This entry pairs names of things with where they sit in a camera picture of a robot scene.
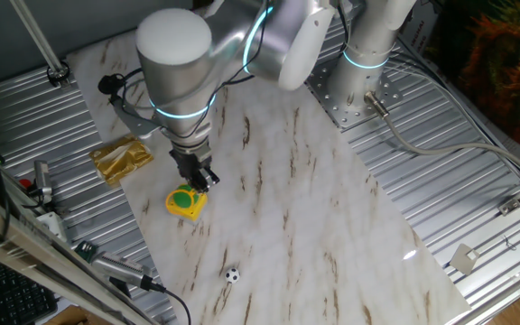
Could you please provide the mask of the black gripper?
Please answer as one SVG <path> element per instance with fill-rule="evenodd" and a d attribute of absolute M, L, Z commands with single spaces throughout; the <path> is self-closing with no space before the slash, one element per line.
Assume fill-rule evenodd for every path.
<path fill-rule="evenodd" d="M 211 170 L 212 151 L 209 140 L 192 146 L 172 142 L 170 156 L 176 162 L 180 176 L 197 192 L 205 192 L 206 186 L 214 186 L 219 177 Z"/>

